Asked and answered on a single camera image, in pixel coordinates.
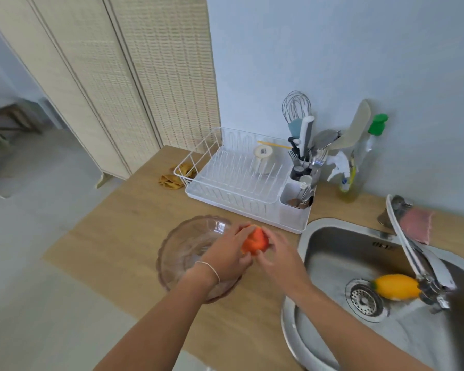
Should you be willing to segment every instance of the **thin white bracelet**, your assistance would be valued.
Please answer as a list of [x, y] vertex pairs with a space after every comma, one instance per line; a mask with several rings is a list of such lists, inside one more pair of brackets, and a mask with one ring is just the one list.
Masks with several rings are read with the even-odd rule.
[[215, 269], [211, 266], [210, 263], [202, 262], [202, 261], [200, 261], [200, 260], [198, 260], [196, 263], [203, 263], [203, 264], [206, 264], [208, 267], [210, 267], [211, 270], [212, 270], [213, 272], [215, 272], [215, 274], [217, 275], [218, 283], [220, 283], [220, 276], [218, 276], [217, 271], [215, 271]]

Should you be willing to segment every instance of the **sink basin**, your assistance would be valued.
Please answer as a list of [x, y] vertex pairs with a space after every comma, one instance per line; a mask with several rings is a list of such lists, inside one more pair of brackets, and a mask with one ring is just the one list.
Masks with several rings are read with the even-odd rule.
[[[311, 281], [355, 318], [434, 370], [464, 370], [464, 259], [427, 247], [445, 262], [458, 287], [448, 297], [450, 310], [437, 314], [420, 300], [393, 302], [369, 287], [383, 274], [414, 276], [394, 235], [322, 218], [308, 225], [298, 250]], [[281, 320], [299, 363], [310, 371], [339, 369], [315, 327], [289, 298]]]

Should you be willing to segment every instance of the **floor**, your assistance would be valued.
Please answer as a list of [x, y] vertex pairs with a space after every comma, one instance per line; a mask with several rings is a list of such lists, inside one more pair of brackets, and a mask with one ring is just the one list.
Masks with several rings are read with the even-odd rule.
[[[0, 158], [0, 369], [89, 370], [135, 320], [40, 260], [121, 180], [99, 170], [68, 130], [25, 134]], [[206, 367], [182, 352], [175, 371]]]

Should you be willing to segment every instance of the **white dish drying rack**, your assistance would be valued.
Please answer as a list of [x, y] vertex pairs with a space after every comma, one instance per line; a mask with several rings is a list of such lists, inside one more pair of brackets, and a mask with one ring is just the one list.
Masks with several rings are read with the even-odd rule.
[[273, 167], [268, 174], [261, 173], [255, 169], [253, 154], [258, 141], [290, 147], [285, 139], [214, 128], [180, 163], [191, 164], [197, 175], [185, 177], [179, 167], [174, 174], [182, 179], [190, 198], [300, 234], [311, 207], [301, 210], [285, 204], [300, 189], [299, 182], [289, 177], [288, 149], [273, 147]]

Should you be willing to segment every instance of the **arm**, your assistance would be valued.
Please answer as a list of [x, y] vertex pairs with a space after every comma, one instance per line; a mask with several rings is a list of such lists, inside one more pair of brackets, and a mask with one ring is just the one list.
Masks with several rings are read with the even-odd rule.
[[266, 274], [306, 314], [340, 364], [347, 371], [432, 371], [346, 312], [315, 287], [297, 249], [283, 235], [263, 228], [274, 249], [273, 259], [258, 253]]
[[[232, 226], [201, 257], [221, 281], [235, 280], [251, 265], [241, 246], [254, 230], [249, 224]], [[206, 264], [197, 263], [110, 350], [95, 367], [106, 370], [172, 370], [189, 328], [218, 278]]]

